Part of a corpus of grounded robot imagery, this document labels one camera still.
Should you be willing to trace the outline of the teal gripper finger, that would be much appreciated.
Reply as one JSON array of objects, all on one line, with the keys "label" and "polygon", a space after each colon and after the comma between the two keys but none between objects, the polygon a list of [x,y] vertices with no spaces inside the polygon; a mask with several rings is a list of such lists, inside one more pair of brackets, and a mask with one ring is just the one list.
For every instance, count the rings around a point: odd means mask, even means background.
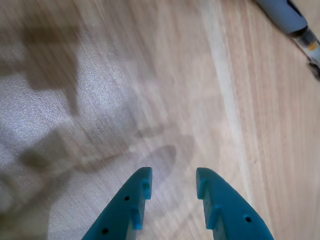
[{"label": "teal gripper finger", "polygon": [[197,198],[203,201],[205,227],[215,240],[272,240],[260,215],[219,174],[196,169]]},{"label": "teal gripper finger", "polygon": [[84,240],[135,240],[143,229],[146,200],[152,195],[153,171],[141,167],[118,190],[83,236]]}]

